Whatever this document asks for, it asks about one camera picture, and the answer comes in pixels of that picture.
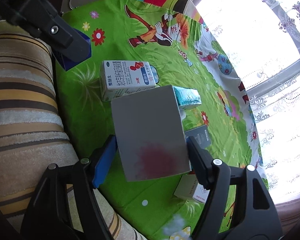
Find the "teal foil box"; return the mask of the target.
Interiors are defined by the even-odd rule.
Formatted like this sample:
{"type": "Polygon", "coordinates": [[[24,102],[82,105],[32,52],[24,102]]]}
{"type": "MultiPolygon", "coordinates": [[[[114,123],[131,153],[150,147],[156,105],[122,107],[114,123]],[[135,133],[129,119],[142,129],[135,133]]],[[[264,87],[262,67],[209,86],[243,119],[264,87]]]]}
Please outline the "teal foil box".
{"type": "Polygon", "coordinates": [[[175,97],[180,109],[192,109],[202,104],[198,90],[173,86],[175,97]]]}

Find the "grey box with pink blot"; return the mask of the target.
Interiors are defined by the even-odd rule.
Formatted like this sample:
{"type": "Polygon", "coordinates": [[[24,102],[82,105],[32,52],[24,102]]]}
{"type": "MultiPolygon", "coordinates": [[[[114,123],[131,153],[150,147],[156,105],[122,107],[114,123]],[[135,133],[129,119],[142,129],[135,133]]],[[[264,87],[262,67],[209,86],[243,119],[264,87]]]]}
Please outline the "grey box with pink blot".
{"type": "Polygon", "coordinates": [[[111,113],[127,181],[190,171],[183,124],[171,85],[115,98],[111,113]]]}

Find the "small white cube box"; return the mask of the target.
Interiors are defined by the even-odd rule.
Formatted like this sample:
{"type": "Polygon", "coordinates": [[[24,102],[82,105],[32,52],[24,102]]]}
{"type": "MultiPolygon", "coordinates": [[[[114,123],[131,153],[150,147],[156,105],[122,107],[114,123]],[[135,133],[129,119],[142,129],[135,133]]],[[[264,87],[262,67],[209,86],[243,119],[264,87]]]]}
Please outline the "small white cube box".
{"type": "Polygon", "coordinates": [[[174,195],[182,200],[205,204],[209,192],[200,185],[195,174],[185,174],[182,175],[174,195]]]}

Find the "black product box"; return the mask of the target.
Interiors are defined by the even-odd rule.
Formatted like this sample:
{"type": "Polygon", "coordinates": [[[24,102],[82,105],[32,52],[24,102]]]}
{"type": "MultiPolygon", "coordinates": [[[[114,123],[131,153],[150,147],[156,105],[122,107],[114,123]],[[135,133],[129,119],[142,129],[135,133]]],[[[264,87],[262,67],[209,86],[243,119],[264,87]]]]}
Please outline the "black product box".
{"type": "Polygon", "coordinates": [[[202,149],[205,149],[211,145],[211,140],[207,129],[207,125],[198,126],[196,128],[185,131],[185,136],[194,137],[196,142],[199,144],[199,146],[202,149]]]}

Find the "white medicine box red figure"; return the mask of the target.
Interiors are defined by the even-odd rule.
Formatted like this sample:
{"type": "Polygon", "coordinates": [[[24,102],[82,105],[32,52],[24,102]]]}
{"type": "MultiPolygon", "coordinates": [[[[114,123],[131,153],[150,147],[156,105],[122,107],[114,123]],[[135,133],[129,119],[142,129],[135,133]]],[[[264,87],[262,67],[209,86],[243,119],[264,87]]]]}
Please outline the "white medicine box red figure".
{"type": "Polygon", "coordinates": [[[154,88],[156,83],[148,62],[106,60],[100,68],[102,100],[154,88]]]}

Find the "pink curtain left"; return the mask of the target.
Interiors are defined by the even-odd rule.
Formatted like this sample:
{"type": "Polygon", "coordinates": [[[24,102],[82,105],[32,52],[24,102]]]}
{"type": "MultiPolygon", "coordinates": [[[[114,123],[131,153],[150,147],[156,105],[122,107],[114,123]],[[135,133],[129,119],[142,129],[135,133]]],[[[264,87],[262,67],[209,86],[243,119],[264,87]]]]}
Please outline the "pink curtain left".
{"type": "Polygon", "coordinates": [[[290,231],[300,219],[300,197],[275,205],[282,226],[283,234],[290,231]]]}

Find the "green cartoon table cloth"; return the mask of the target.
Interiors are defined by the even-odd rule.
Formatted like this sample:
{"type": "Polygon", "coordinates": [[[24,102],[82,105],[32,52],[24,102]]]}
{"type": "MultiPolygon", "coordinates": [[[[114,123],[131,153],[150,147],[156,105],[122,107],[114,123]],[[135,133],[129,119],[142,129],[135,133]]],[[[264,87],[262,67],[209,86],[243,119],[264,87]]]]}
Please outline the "green cartoon table cloth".
{"type": "Polygon", "coordinates": [[[185,132],[203,129],[207,150],[229,166],[263,174],[245,87],[202,18],[181,0],[99,0],[63,20],[91,57],[56,67],[60,107],[76,152],[87,157],[111,134],[118,148],[101,199],[115,237],[190,239],[211,192],[196,178],[185,132]]]}

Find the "lace sheer curtain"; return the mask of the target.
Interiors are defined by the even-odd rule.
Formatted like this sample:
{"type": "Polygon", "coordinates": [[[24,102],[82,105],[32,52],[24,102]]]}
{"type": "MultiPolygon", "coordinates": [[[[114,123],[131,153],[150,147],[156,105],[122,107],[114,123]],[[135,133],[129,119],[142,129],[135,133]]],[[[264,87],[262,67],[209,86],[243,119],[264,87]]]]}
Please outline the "lace sheer curtain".
{"type": "Polygon", "coordinates": [[[300,0],[201,0],[197,9],[247,90],[269,192],[300,197],[300,0]]]}

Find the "striped sofa cushion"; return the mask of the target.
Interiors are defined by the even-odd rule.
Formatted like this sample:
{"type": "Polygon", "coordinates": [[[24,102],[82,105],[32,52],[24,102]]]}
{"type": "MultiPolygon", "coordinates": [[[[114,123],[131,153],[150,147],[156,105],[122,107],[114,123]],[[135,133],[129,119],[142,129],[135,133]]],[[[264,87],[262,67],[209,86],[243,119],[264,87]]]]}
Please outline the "striped sofa cushion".
{"type": "Polygon", "coordinates": [[[58,114],[50,47],[0,21],[0,211],[15,230],[47,166],[77,160],[58,114]]]}

